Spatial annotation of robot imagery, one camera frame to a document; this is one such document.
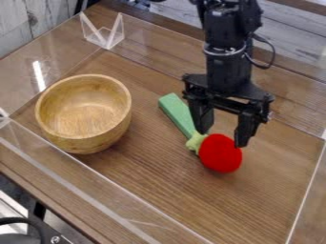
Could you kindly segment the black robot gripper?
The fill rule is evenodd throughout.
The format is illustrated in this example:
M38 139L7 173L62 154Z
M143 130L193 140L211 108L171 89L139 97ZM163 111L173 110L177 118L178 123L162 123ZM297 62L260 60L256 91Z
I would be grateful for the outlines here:
M243 148L269 120L274 95L251 80L251 62L246 57L209 56L206 73L186 73L183 96L187 99L195 129L201 134L214 125L214 110L238 115L234 145Z

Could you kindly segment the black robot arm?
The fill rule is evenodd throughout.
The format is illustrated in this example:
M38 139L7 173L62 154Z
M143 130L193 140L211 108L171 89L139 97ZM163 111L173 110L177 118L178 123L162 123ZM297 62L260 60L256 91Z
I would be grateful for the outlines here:
M262 26L258 0L190 0L197 6L205 32L206 73L186 73L183 97L195 129L207 133L217 110L238 116L234 146L247 146L258 126L269 121L274 95L253 81L254 42Z

